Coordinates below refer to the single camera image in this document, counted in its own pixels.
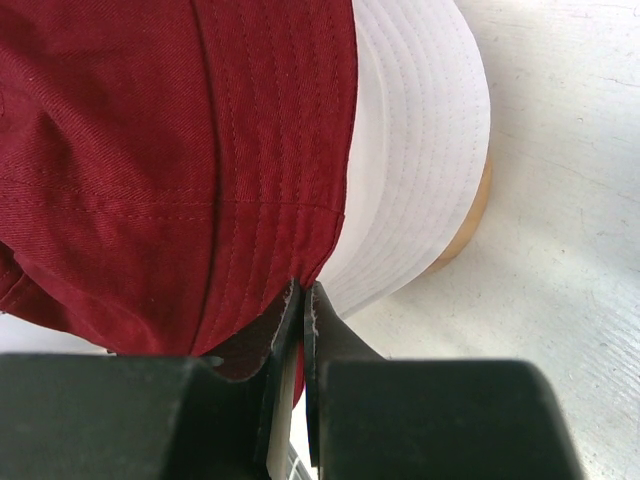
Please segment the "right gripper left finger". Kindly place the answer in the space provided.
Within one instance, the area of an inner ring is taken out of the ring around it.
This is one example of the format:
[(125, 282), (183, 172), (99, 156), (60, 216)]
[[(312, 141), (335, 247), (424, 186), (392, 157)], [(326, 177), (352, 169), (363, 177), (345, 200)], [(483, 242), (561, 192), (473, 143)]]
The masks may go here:
[(5, 354), (5, 479), (282, 479), (303, 292), (202, 357)]

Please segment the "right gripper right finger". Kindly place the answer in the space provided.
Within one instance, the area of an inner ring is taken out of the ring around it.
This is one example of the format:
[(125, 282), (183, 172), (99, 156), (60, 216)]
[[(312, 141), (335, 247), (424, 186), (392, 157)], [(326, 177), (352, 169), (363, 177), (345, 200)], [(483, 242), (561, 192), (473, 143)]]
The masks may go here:
[(309, 452), (323, 479), (579, 479), (550, 383), (511, 359), (389, 360), (304, 303)]

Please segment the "dark red bucket hat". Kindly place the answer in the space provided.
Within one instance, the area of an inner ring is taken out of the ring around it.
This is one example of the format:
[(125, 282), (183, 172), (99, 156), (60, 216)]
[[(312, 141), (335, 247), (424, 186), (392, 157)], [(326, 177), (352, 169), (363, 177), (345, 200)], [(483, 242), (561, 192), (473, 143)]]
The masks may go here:
[(344, 221), (349, 1), (5, 1), (1, 308), (119, 355), (203, 356)]

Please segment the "white bucket hat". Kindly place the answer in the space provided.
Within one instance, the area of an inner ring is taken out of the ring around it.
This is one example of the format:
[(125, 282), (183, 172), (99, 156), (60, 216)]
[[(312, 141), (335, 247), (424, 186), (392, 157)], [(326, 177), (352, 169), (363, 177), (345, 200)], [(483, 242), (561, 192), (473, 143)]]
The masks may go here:
[(346, 319), (463, 247), (487, 165), (479, 47), (453, 1), (357, 1), (355, 124), (338, 243), (319, 274)]

